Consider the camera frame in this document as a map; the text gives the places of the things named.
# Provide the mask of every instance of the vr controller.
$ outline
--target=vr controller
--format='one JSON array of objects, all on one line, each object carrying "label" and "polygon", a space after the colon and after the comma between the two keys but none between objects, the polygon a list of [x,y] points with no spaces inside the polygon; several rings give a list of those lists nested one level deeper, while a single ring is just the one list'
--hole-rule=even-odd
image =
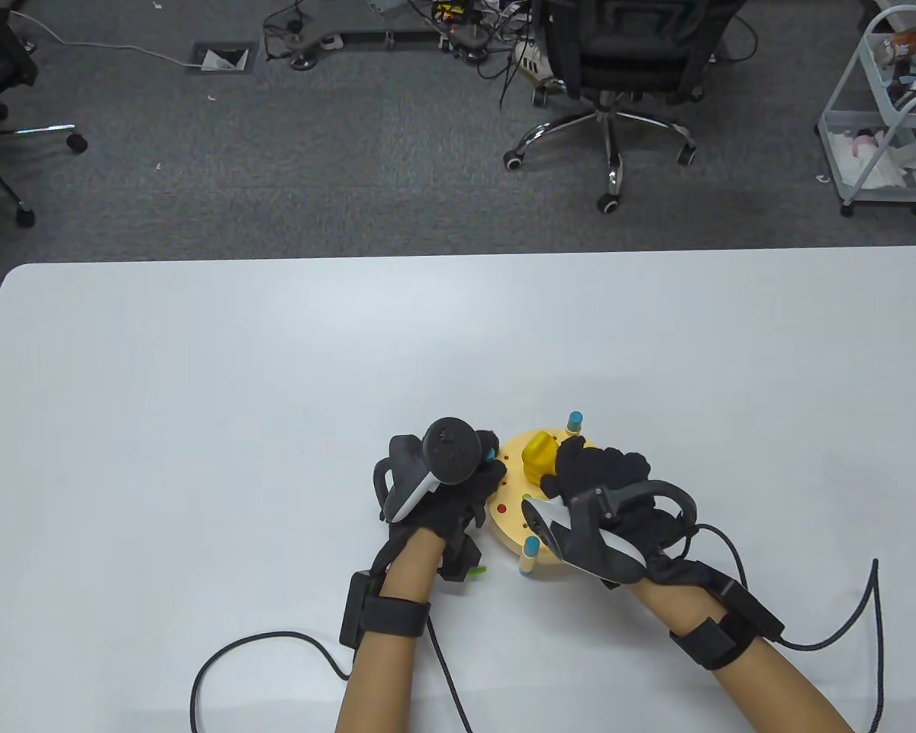
[{"label": "vr controller", "polygon": [[594,486],[566,505],[522,499],[522,516],[560,562],[608,583],[636,583],[646,576],[646,558],[635,545],[609,530],[626,510],[657,496],[673,500],[680,509],[674,517],[656,514],[647,528],[650,543],[661,551],[695,533],[695,502],[667,481],[643,481],[623,489]]},{"label": "vr controller", "polygon": [[[436,420],[420,440],[416,435],[392,437],[389,455],[373,472],[381,518],[391,523],[405,519],[438,486],[467,481],[483,460],[494,457],[490,449],[483,454],[478,433],[458,418]],[[387,485],[388,473],[391,486]]]}]

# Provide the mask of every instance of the white cart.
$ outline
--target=white cart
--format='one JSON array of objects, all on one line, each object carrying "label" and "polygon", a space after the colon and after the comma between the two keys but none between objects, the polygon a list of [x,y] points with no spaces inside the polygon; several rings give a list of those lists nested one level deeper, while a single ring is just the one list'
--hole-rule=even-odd
[{"label": "white cart", "polygon": [[[897,15],[898,19],[909,27],[911,15],[916,18],[916,5],[894,6],[873,18],[866,32],[864,32],[862,40],[859,41],[858,48],[855,49],[855,53],[853,53],[852,59],[841,77],[841,81],[838,82],[838,87],[835,88],[834,94],[831,95],[831,100],[828,100],[827,107],[821,113],[817,127],[815,127],[815,131],[821,137],[821,143],[824,145],[828,165],[831,167],[831,180],[834,181],[834,185],[838,189],[842,216],[851,216],[855,211],[856,202],[911,203],[913,205],[912,213],[916,215],[916,169],[907,171],[905,188],[901,188],[901,186],[885,186],[885,188],[881,189],[863,188],[866,179],[869,178],[872,169],[876,167],[879,158],[883,156],[892,144],[900,147],[916,142],[916,136],[913,134],[913,130],[916,130],[916,97],[905,105],[901,111],[900,109],[895,109],[886,91],[886,85],[892,78],[892,70],[880,69],[876,63],[876,55],[874,55],[876,47],[884,39],[890,37],[888,34],[874,32],[876,31],[876,25],[893,14]],[[862,70],[866,74],[866,79],[869,80],[872,96],[876,98],[878,111],[844,111],[844,109],[834,108],[839,94],[844,90],[857,63],[862,64]],[[860,175],[856,184],[848,186],[841,179],[841,172],[838,170],[828,133],[855,132],[863,128],[876,131],[885,129],[886,136],[876,153],[873,154],[869,164],[862,171],[862,175]]]}]

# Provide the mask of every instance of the wrist strap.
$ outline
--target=wrist strap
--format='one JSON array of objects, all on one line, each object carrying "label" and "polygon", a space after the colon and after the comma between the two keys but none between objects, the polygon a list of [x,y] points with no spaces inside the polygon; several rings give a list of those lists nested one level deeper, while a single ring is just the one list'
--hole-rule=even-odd
[{"label": "wrist strap", "polygon": [[758,633],[745,618],[730,611],[719,624],[707,618],[685,636],[675,636],[673,632],[668,636],[692,657],[693,662],[713,671],[740,659]]},{"label": "wrist strap", "polygon": [[419,638],[431,613],[430,603],[415,603],[403,598],[368,596],[363,600],[360,628],[391,636]]}]

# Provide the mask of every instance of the hand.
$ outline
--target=hand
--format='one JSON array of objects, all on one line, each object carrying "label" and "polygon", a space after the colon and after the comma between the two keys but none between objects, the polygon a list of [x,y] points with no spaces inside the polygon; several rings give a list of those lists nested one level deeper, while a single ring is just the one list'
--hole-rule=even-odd
[{"label": "hand", "polygon": [[647,480],[651,467],[642,454],[623,454],[616,447],[601,450],[584,447],[585,444],[584,437],[578,435],[560,445],[556,451],[556,475],[540,480],[547,498],[562,496],[567,504],[573,496],[597,486],[623,489]]},{"label": "hand", "polygon": [[[581,436],[563,441],[556,452],[556,475],[544,476],[540,488],[548,498],[562,496],[563,503],[580,493],[605,486],[623,489],[647,481],[651,466],[642,454],[623,454],[615,447],[601,450],[585,447]],[[644,556],[657,549],[657,538],[678,531],[679,525],[668,513],[656,509],[654,498],[644,496],[624,507],[602,528],[635,545]]]},{"label": "hand", "polygon": [[476,526],[485,522],[485,502],[499,488],[506,475],[500,460],[489,460],[499,453],[499,439],[487,430],[476,430],[482,443],[482,463],[467,481],[454,486],[438,486],[415,506],[405,519],[391,524],[391,537],[395,531],[413,531],[415,527],[429,528],[443,540],[451,540],[459,531],[465,531],[476,520]]}]

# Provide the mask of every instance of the white shoe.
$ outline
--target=white shoe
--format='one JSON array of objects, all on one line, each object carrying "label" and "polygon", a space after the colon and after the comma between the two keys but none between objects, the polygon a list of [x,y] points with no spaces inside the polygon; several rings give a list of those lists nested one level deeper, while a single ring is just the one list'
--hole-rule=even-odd
[{"label": "white shoe", "polygon": [[513,54],[520,71],[531,77],[535,83],[553,76],[553,70],[550,69],[550,62],[546,54],[536,45],[535,41],[517,41]]}]

